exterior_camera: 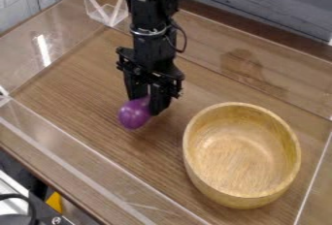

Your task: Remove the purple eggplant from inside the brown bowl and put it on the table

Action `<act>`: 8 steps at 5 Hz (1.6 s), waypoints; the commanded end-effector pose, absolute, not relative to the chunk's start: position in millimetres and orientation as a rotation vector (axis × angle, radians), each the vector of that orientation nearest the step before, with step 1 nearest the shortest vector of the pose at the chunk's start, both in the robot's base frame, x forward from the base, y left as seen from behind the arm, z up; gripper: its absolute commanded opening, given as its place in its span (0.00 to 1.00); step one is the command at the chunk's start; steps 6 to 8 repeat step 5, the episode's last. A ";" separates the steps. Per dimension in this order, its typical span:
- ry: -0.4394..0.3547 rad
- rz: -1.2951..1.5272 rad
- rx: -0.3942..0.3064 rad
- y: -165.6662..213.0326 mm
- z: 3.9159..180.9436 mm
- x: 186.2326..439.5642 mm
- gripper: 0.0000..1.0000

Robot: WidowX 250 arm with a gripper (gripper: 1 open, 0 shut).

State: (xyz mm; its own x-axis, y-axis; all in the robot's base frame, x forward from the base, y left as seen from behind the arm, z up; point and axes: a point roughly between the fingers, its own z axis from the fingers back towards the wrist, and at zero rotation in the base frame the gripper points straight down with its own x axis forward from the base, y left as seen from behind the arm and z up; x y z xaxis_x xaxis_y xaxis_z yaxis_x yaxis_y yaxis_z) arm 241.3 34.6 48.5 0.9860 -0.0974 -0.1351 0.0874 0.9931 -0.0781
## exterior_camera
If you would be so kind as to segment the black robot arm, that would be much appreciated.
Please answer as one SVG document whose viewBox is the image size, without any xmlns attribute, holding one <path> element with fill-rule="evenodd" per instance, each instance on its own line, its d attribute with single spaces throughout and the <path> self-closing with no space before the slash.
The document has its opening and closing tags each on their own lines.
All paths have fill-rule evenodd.
<svg viewBox="0 0 332 225">
<path fill-rule="evenodd" d="M 184 73 L 173 61 L 187 49 L 177 48 L 177 32 L 187 36 L 173 20 L 179 0 L 125 0 L 131 15 L 129 33 L 133 46 L 119 47 L 116 68 L 123 73 L 128 100 L 148 97 L 147 110 L 159 115 L 179 98 Z"/>
</svg>

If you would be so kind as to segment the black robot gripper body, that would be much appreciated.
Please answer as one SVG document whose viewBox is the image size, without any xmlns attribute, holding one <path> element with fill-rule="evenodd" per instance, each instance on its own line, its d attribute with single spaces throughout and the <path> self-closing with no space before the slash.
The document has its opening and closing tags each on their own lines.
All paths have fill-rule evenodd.
<svg viewBox="0 0 332 225">
<path fill-rule="evenodd" d="M 147 75 L 147 95 L 149 86 L 159 83 L 165 86 L 171 98 L 180 96 L 184 73 L 175 65 L 175 56 L 179 52 L 176 35 L 175 29 L 167 29 L 157 35 L 135 34 L 133 46 L 116 49 L 119 57 L 116 69 L 121 73 L 128 71 L 135 75 Z"/>
</svg>

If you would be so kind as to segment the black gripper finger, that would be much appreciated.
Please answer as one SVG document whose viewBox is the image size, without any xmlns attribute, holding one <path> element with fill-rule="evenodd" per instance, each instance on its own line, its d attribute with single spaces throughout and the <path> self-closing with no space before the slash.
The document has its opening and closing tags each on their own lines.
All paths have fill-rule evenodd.
<svg viewBox="0 0 332 225">
<path fill-rule="evenodd" d="M 164 85 L 153 83 L 149 86 L 148 111 L 152 116 L 159 115 L 169 106 L 171 96 Z"/>
<path fill-rule="evenodd" d="M 125 71 L 123 77 L 128 99 L 135 100 L 144 98 L 148 86 L 147 75 L 135 75 L 132 72 Z"/>
</svg>

